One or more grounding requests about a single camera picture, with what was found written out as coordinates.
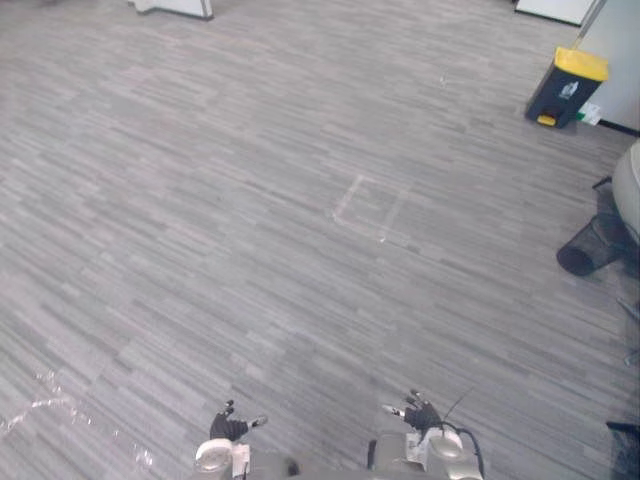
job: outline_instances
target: white wall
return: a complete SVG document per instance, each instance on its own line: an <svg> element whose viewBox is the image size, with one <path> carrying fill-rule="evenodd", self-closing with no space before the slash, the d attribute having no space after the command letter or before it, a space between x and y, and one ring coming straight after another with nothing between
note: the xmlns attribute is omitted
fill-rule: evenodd
<svg viewBox="0 0 640 480"><path fill-rule="evenodd" d="M609 60L609 80L589 102L604 120L640 130L640 0L607 0L576 48Z"/></svg>

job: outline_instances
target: black cable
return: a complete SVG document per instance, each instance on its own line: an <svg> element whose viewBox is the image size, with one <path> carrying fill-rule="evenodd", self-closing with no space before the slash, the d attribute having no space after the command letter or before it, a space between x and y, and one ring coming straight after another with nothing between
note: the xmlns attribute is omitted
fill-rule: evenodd
<svg viewBox="0 0 640 480"><path fill-rule="evenodd" d="M473 448L475 448L475 456L478 457L478 470L480 470L480 475L482 475L482 478L484 478L484 460L482 459L482 453L480 452L480 445L478 445L478 441L476 440L476 437L473 436L473 433L471 433L469 430L467 430L466 428L458 428L456 429L458 434L461 433L466 433L467 435L469 435L469 438L471 439L471 441L473 442Z"/></svg>

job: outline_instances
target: trash bin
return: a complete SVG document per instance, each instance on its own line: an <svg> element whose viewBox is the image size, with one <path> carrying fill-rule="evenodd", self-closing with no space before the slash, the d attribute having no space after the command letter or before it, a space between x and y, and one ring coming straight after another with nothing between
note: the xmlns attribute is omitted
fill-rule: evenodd
<svg viewBox="0 0 640 480"><path fill-rule="evenodd" d="M525 116L543 125L562 128L609 78L607 61L580 50L557 47L553 63L527 104Z"/></svg>
<svg viewBox="0 0 640 480"><path fill-rule="evenodd" d="M567 272L589 275L629 251L633 242L620 216L599 213L564 245L556 258Z"/></svg>

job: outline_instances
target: mesh wastebasket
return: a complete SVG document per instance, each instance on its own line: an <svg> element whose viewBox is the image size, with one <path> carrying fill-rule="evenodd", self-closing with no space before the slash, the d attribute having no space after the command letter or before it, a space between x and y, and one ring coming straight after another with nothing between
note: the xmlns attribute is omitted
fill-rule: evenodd
<svg viewBox="0 0 640 480"><path fill-rule="evenodd" d="M630 241L618 215L599 213L558 250L556 258L569 273L589 275L620 258L628 251Z"/></svg>

